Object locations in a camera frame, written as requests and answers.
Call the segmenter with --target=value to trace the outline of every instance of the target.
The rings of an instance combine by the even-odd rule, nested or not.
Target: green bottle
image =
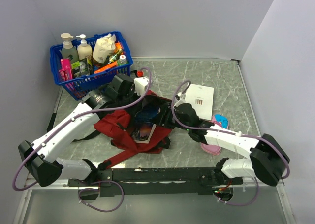
[[[114,54],[114,55],[111,55],[110,57],[109,57],[109,62],[108,62],[108,64],[111,64],[111,63],[113,63],[114,61],[116,61],[118,58],[119,58],[119,55],[120,54],[122,54],[124,51],[123,51],[123,49],[121,48],[121,49],[118,49],[118,51]]]
[[[127,58],[124,54],[119,56],[119,60],[117,61],[117,66],[126,65],[128,63]]]

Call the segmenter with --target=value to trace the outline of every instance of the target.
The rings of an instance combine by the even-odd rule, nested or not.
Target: red cap
[[[142,71],[137,71],[137,77],[142,77],[143,76],[143,72]]]

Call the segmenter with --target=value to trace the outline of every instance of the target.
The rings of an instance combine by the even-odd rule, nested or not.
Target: blue plastic basket
[[[51,71],[54,75],[54,80],[57,85],[61,85],[68,93],[75,99],[82,99],[89,91],[97,89],[98,87],[110,83],[116,74],[122,73],[126,75],[130,75],[130,66],[133,64],[133,60],[130,55],[130,50],[128,48],[127,42],[124,40],[122,34],[119,31],[109,32],[116,36],[118,42],[121,43],[122,48],[124,50],[124,54],[128,60],[128,64],[123,66],[118,66],[116,68],[107,70],[105,72],[83,76],[81,78],[76,78],[73,80],[63,81],[59,74],[59,70],[61,70],[60,59],[62,58],[61,49],[63,48],[63,44],[54,45],[50,48],[50,67]],[[87,38],[86,41],[91,45],[92,49],[96,44],[96,40],[102,38],[109,33],[104,34],[96,34],[92,38]],[[72,41],[73,46],[77,47],[80,45],[80,40]]]

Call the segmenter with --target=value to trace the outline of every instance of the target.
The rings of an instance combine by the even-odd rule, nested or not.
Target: white box
[[[191,84],[186,91],[185,101],[192,105],[200,118],[210,121],[212,118],[213,92],[212,87]]]

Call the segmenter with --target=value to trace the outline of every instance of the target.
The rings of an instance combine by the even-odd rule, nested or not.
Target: white pump bottle
[[[92,47],[87,44],[85,40],[86,36],[84,34],[77,36],[77,38],[81,38],[81,44],[78,46],[78,54],[79,60],[84,58],[88,58],[89,60],[92,59]]]

